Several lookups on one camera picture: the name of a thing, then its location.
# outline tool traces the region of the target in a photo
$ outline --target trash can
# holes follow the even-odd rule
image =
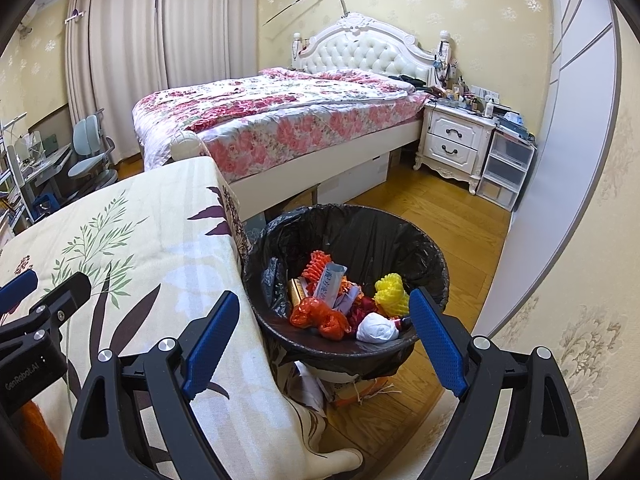
[[[375,295],[374,284],[390,272],[402,276],[407,292],[424,286],[444,310],[449,271],[442,251],[423,231],[398,216],[356,205],[316,205],[270,222],[244,264],[242,281],[262,332],[286,354],[281,364],[300,361],[319,370],[363,380],[393,375],[414,349],[410,327],[395,341],[363,343],[322,338],[289,323],[287,282],[301,275],[312,251],[321,250],[348,268],[347,277]]]

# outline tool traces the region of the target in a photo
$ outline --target headboard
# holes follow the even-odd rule
[[[434,54],[421,50],[411,34],[357,12],[310,38],[308,47],[294,57],[293,66],[309,73],[359,68],[436,84]]]

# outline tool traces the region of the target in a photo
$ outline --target bed frame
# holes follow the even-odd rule
[[[299,40],[300,34],[294,35]],[[435,85],[435,55],[421,50],[415,37],[393,25],[351,12],[310,38],[309,46],[294,52],[292,65],[309,73],[359,68],[382,75],[408,75]],[[246,220],[287,198],[420,138],[422,120],[309,153],[263,173],[231,184]]]

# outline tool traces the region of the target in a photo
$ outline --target silver pivot bolt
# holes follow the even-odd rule
[[[491,342],[487,338],[479,336],[474,339],[474,346],[481,350],[488,350]]]
[[[544,346],[539,346],[536,349],[536,354],[538,354],[538,357],[542,359],[551,359],[551,350],[549,350],[549,348],[546,348]]]
[[[101,363],[105,363],[108,360],[110,360],[112,357],[113,357],[113,352],[107,348],[105,350],[102,350],[98,354],[98,361],[100,361]]]
[[[162,352],[168,352],[170,350],[173,350],[174,347],[175,347],[175,339],[171,339],[170,337],[166,339],[162,339],[162,341],[158,343],[158,348]]]

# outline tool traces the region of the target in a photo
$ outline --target wooden floor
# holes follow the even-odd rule
[[[143,171],[140,158],[118,165],[121,180]],[[471,330],[498,265],[510,215],[472,196],[467,186],[444,180],[410,161],[392,168],[388,180],[353,203],[401,216],[425,231],[444,253],[450,293],[446,313]],[[420,343],[393,377],[394,390],[343,408],[328,409],[321,452],[355,447],[366,457],[361,479],[373,479],[414,435],[442,394],[442,387]]]

